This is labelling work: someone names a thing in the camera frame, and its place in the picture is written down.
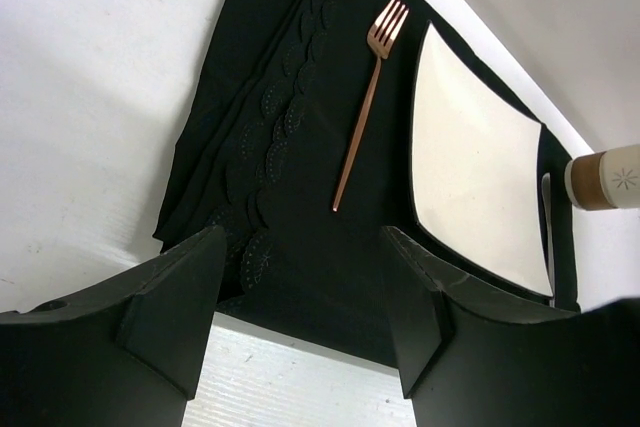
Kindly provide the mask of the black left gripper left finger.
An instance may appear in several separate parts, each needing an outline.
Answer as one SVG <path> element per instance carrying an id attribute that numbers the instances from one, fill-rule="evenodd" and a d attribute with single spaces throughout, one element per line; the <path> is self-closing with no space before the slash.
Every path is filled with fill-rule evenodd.
<path id="1" fill-rule="evenodd" d="M 5 426 L 178 426 L 224 272 L 208 227 L 96 285 L 1 316 Z"/>

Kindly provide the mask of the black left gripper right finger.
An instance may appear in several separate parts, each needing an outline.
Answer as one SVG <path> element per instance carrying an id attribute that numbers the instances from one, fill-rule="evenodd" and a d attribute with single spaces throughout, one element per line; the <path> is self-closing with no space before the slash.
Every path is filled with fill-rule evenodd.
<path id="1" fill-rule="evenodd" d="M 420 426 L 635 426 L 639 302 L 574 313 L 381 231 L 397 367 Z"/>

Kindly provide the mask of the square white plate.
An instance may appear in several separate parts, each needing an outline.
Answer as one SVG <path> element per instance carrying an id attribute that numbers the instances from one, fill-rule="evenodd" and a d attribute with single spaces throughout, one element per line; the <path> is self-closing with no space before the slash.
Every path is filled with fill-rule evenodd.
<path id="1" fill-rule="evenodd" d="M 541 129 L 487 87 L 434 25 L 427 27 L 411 119 L 417 222 L 464 261 L 549 298 L 538 196 Z"/>

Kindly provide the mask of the silver knife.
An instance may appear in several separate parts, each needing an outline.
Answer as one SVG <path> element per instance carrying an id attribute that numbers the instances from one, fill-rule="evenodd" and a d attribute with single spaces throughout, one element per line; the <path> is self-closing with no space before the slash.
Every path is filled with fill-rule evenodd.
<path id="1" fill-rule="evenodd" d="M 547 243 L 547 274 L 551 287 L 551 296 L 548 301 L 550 307 L 555 306 L 555 263 L 554 263 L 554 247 L 552 232 L 552 210 L 551 210 L 551 179 L 550 174 L 545 173 L 541 178 L 541 193 L 544 207 L 544 216 L 546 224 L 546 243 Z"/>

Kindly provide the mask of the steel cup with brown band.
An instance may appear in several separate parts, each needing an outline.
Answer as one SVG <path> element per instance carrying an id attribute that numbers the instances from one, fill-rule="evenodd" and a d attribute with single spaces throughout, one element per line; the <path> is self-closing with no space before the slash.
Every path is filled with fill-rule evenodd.
<path id="1" fill-rule="evenodd" d="M 572 159 L 564 172 L 572 204 L 585 211 L 639 208 L 639 145 Z"/>

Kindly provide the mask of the black cloth placemat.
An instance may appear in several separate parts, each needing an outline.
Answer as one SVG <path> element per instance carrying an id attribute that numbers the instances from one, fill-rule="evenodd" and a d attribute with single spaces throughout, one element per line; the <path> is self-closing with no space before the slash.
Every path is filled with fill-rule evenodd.
<path id="1" fill-rule="evenodd" d="M 380 280 L 394 226 L 456 267 L 423 231 L 410 187 L 410 116 L 422 36 L 434 25 L 464 64 L 531 110 L 425 0 L 382 63 L 337 213 L 331 209 L 375 56 L 370 26 L 390 0 L 225 0 L 155 237 L 172 248 L 209 225 L 227 239 L 219 309 L 387 366 L 396 363 Z"/>

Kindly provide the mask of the copper fork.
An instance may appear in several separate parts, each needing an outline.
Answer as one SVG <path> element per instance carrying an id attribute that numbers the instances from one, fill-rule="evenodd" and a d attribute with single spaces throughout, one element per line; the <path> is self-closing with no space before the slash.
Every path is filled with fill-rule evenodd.
<path id="1" fill-rule="evenodd" d="M 389 58 L 390 52 L 404 23 L 406 22 L 409 12 L 409 7 L 402 0 L 390 0 L 367 32 L 366 42 L 375 56 L 375 65 L 351 135 L 335 195 L 333 197 L 331 209 L 335 213 L 337 213 L 340 208 L 366 129 L 366 124 L 379 82 L 382 63 Z"/>

